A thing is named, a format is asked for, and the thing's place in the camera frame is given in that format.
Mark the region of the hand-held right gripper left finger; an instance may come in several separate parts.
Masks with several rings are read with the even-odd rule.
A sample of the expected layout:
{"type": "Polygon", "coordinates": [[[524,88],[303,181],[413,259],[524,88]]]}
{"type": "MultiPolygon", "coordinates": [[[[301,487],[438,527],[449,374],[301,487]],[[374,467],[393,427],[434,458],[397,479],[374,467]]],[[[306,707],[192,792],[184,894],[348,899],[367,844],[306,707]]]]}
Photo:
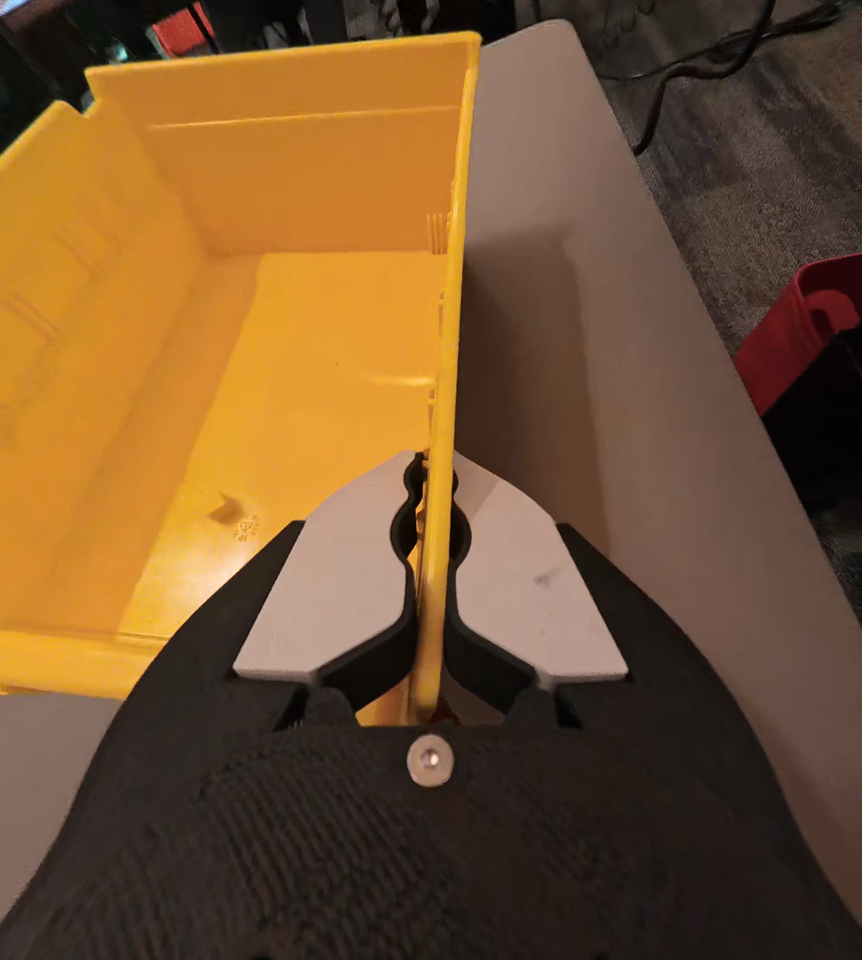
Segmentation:
{"type": "Polygon", "coordinates": [[[405,450],[302,523],[233,663],[248,680],[338,690],[355,710],[410,672],[418,641],[417,509],[424,457],[405,450]]]}

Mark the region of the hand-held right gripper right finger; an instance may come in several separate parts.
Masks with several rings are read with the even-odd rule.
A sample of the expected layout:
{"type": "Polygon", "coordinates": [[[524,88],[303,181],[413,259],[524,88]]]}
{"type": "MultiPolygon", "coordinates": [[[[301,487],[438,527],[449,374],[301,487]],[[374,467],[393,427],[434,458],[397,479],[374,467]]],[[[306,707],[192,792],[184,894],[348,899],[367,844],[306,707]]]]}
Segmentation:
{"type": "Polygon", "coordinates": [[[462,454],[453,456],[442,658],[502,714],[525,690],[620,682],[629,667],[552,516],[462,454]]]}

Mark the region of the yellow plastic bin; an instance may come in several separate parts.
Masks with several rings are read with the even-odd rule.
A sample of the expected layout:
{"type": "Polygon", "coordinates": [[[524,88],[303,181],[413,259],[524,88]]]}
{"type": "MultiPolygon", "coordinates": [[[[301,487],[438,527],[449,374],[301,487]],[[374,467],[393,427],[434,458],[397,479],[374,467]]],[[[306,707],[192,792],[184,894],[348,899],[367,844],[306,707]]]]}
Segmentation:
{"type": "Polygon", "coordinates": [[[481,46],[93,67],[0,155],[0,690],[126,698],[289,522],[450,463],[481,46]]]}

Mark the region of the red plastic crate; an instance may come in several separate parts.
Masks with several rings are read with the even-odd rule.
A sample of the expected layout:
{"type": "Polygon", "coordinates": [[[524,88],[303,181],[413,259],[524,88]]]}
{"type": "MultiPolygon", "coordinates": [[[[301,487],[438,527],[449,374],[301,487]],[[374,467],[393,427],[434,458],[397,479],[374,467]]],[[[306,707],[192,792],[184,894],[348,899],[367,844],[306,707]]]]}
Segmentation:
{"type": "Polygon", "coordinates": [[[862,321],[862,251],[802,266],[742,342],[734,366],[760,416],[839,333],[862,321]]]}

